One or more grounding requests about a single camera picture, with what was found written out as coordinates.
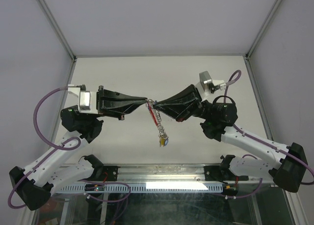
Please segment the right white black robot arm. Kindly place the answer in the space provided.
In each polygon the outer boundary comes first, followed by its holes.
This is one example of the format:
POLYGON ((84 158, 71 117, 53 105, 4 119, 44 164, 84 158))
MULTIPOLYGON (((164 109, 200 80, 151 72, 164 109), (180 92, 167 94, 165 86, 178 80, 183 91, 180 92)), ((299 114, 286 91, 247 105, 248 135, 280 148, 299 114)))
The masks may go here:
POLYGON ((236 125, 238 119, 236 103, 220 102, 217 96, 208 101, 209 94, 200 85, 189 85, 180 93, 153 107, 177 122, 190 117, 204 120, 200 124, 209 139, 238 147, 254 159, 226 155, 220 163, 219 173, 224 179, 233 176, 255 176, 271 179, 278 187, 292 193, 303 185, 303 177, 309 170, 304 149, 297 143, 290 146, 259 137, 236 125))

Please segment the metal key holder red handle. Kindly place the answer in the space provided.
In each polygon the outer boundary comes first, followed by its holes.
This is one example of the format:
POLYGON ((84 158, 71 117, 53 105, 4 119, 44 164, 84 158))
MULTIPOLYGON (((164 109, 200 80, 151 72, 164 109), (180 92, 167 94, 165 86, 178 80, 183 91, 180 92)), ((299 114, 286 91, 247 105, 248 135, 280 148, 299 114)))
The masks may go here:
POLYGON ((154 104, 155 104, 155 101, 153 101, 152 99, 146 99, 146 107, 158 130, 159 145, 160 147, 165 147, 168 144, 169 137, 164 129, 164 126, 161 123, 162 119, 161 119, 159 111, 154 109, 154 104))

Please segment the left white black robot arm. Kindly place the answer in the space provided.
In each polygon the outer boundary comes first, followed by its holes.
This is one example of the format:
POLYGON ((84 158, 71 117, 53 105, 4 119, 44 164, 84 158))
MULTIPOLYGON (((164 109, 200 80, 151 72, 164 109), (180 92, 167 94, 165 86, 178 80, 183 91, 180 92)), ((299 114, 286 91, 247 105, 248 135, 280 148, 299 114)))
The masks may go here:
POLYGON ((127 114, 146 101, 146 97, 121 94, 106 90, 103 86, 99 86, 96 92, 91 92, 85 85, 73 84, 57 88, 45 95, 35 107, 33 124, 37 135, 50 148, 29 165, 23 168, 16 166, 9 172, 13 189, 8 197, 8 206, 12 209, 27 207, 34 211, 67 184, 82 179, 101 178, 103 164, 93 155, 86 156, 85 163, 76 164, 66 170, 60 171, 59 167, 99 136, 103 125, 102 117, 122 121, 127 114), (76 96, 78 102, 61 110, 61 123, 67 131, 60 141, 54 144, 41 133, 37 115, 42 103, 59 91, 67 91, 76 96))

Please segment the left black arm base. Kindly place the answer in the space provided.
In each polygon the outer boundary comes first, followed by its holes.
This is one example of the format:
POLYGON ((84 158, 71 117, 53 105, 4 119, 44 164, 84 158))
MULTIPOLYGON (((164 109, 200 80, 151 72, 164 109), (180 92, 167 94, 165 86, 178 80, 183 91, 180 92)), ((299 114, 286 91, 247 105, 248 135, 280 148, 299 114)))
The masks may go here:
POLYGON ((93 173, 90 177, 85 178, 87 181, 103 182, 116 182, 118 178, 119 166, 116 165, 103 165, 102 169, 97 173, 93 173))

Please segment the aluminium mounting rail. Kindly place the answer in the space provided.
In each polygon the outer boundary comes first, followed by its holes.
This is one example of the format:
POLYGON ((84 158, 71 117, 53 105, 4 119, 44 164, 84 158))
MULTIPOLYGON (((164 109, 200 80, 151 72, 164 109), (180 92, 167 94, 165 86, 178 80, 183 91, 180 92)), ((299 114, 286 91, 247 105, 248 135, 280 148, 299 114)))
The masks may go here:
MULTIPOLYGON (((219 164, 121 164, 118 170, 118 178, 116 182, 122 183, 145 183, 148 181, 200 181, 200 182, 217 182, 205 181, 204 166, 219 164)), ((260 178, 263 182, 272 182, 271 176, 268 174, 268 167, 262 163, 257 167, 249 167, 247 171, 243 169, 239 173, 233 173, 236 176, 246 175, 248 181, 257 183, 260 178)))

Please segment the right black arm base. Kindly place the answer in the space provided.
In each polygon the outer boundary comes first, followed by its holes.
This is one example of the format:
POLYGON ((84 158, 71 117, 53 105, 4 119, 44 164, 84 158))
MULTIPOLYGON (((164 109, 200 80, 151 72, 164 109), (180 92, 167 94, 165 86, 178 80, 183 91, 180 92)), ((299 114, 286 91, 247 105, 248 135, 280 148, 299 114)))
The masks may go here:
POLYGON ((218 181, 226 183, 228 181, 248 181, 249 177, 246 175, 236 176, 229 169, 220 169, 218 165, 205 165, 204 166, 205 181, 218 181))

